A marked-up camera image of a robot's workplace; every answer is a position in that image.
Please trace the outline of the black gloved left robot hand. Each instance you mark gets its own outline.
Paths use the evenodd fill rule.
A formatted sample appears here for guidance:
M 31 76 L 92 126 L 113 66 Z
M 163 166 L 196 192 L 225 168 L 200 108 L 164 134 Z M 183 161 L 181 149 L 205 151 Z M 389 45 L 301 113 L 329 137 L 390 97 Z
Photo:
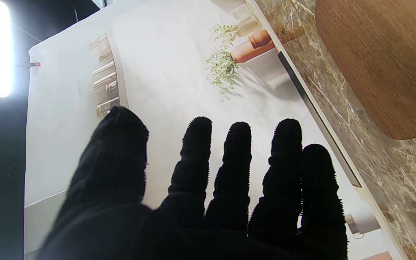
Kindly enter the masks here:
M 114 107 L 91 135 L 38 260 L 346 260 L 348 239 L 331 156 L 302 146 L 297 120 L 277 125 L 263 196 L 249 215 L 251 128 L 231 125 L 204 207 L 212 122 L 194 118 L 167 197 L 142 203 L 148 130 Z

